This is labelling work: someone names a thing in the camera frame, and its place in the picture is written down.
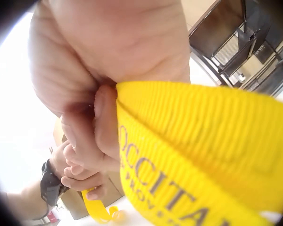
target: yellow ribbon handle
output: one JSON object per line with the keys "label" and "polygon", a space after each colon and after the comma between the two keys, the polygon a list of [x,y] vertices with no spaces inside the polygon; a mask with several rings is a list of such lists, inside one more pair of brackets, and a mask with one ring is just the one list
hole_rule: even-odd
{"label": "yellow ribbon handle", "polygon": [[89,215],[100,224],[106,224],[113,220],[113,214],[118,211],[118,208],[112,206],[109,208],[108,213],[101,200],[88,200],[86,194],[91,190],[94,190],[94,188],[82,191],[84,203]]}

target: black wristwatch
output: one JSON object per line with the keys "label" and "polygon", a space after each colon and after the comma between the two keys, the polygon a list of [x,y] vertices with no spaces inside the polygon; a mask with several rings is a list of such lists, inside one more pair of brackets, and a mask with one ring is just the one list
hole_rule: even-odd
{"label": "black wristwatch", "polygon": [[54,175],[49,159],[42,166],[41,198],[49,205],[55,206],[58,197],[69,188],[65,187],[59,178]]}

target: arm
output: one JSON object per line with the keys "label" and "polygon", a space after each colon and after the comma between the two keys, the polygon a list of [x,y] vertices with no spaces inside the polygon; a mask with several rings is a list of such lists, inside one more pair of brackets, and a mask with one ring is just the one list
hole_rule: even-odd
{"label": "arm", "polygon": [[37,180],[20,193],[2,193],[12,213],[21,220],[34,220],[44,216],[47,204],[41,198],[40,180]]}
{"label": "arm", "polygon": [[[63,151],[69,142],[64,142],[53,151],[50,158],[50,168],[59,179],[67,176],[67,187],[77,191],[97,187],[88,193],[89,196],[96,195],[101,198],[105,194],[103,185],[103,175],[94,170],[86,170],[79,165],[72,164],[70,167],[66,163]],[[41,198],[40,179],[25,187],[20,193],[1,193],[11,212],[19,220],[40,219],[47,212],[47,203]]]}

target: yellow grosgrain ribbon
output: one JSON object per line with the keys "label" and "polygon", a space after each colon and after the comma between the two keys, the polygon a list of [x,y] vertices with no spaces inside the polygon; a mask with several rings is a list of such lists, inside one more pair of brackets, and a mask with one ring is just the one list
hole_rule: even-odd
{"label": "yellow grosgrain ribbon", "polygon": [[172,82],[117,91],[122,186],[146,219],[271,225],[259,213],[283,212],[283,103]]}

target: white wall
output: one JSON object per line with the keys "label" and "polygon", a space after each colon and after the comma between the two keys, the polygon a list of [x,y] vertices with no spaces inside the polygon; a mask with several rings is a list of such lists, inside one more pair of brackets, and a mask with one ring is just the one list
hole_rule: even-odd
{"label": "white wall", "polygon": [[20,191],[41,175],[55,146],[56,117],[36,97],[27,56],[32,13],[13,28],[0,48],[0,189]]}

